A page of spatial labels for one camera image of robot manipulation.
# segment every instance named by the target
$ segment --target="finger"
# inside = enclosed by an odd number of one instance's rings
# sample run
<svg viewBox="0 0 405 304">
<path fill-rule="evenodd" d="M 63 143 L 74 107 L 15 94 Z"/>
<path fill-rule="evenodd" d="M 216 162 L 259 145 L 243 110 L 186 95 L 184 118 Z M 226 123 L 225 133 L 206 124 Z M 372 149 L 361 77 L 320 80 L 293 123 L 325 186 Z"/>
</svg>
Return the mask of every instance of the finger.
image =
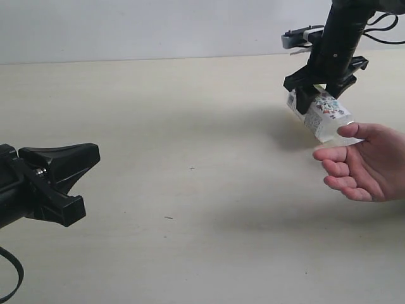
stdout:
<svg viewBox="0 0 405 304">
<path fill-rule="evenodd" d="M 332 160 L 334 162 L 344 162 L 346 160 L 346 156 L 346 147 L 318 149 L 313 153 L 313 157 L 316 160 Z"/>
<path fill-rule="evenodd" d="M 332 160 L 323 160 L 322 166 L 329 175 L 334 177 L 345 177 L 350 175 L 349 166 L 346 163 L 335 163 Z"/>
<path fill-rule="evenodd" d="M 373 196 L 363 188 L 342 188 L 342 193 L 352 201 L 373 201 Z"/>
<path fill-rule="evenodd" d="M 342 190 L 343 188 L 357 188 L 357 182 L 351 176 L 346 177 L 326 176 L 323 181 L 328 187 L 334 190 Z"/>
<path fill-rule="evenodd" d="M 381 133 L 384 126 L 377 123 L 350 123 L 340 127 L 337 132 L 340 136 L 357 139 L 370 139 L 371 137 Z"/>
</svg>

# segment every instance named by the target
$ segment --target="human hand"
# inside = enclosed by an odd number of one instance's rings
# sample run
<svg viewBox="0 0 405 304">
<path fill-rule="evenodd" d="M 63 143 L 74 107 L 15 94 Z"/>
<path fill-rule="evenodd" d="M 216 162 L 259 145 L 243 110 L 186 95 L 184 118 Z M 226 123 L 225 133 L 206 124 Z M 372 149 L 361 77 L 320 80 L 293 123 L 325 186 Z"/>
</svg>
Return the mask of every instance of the human hand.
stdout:
<svg viewBox="0 0 405 304">
<path fill-rule="evenodd" d="M 328 173 L 326 185 L 354 201 L 405 198 L 405 134 L 368 123 L 351 123 L 338 133 L 364 141 L 313 153 Z"/>
</svg>

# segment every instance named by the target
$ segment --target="bottle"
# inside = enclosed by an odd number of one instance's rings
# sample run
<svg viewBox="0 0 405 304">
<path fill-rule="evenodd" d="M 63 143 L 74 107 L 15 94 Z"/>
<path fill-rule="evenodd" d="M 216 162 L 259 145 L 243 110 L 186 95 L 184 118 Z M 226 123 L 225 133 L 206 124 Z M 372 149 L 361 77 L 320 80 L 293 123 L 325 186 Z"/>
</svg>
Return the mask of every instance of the bottle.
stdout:
<svg viewBox="0 0 405 304">
<path fill-rule="evenodd" d="M 295 90 L 289 94 L 287 104 L 290 109 L 324 146 L 349 146 L 360 142 L 358 139 L 338 135 L 339 127 L 354 122 L 353 115 L 322 86 L 316 85 L 315 88 L 319 95 L 315 97 L 305 115 L 297 111 Z"/>
</svg>

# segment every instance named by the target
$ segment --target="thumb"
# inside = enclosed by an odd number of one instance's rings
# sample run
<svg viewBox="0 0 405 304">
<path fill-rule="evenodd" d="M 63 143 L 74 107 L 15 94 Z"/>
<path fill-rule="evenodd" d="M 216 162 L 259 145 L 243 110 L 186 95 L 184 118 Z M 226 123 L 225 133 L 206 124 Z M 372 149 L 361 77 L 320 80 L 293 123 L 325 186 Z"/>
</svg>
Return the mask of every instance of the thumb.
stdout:
<svg viewBox="0 0 405 304">
<path fill-rule="evenodd" d="M 377 123 L 357 123 L 353 122 L 349 125 L 340 127 L 337 133 L 342 137 L 357 138 L 357 139 L 370 139 L 376 135 L 381 134 L 383 126 Z"/>
</svg>

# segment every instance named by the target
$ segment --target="table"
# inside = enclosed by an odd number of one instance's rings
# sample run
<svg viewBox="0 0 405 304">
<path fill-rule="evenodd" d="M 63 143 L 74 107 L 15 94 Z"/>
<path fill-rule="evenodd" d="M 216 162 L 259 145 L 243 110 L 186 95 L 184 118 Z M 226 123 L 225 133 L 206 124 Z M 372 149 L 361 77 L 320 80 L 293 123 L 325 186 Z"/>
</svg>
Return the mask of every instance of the table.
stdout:
<svg viewBox="0 0 405 304">
<path fill-rule="evenodd" d="M 405 130 L 405 50 L 362 55 L 341 101 Z M 404 303 L 405 204 L 323 185 L 282 87 L 306 59 L 0 66 L 2 143 L 92 142 L 102 158 L 71 192 L 86 218 L 2 229 L 26 270 L 10 304 Z"/>
</svg>

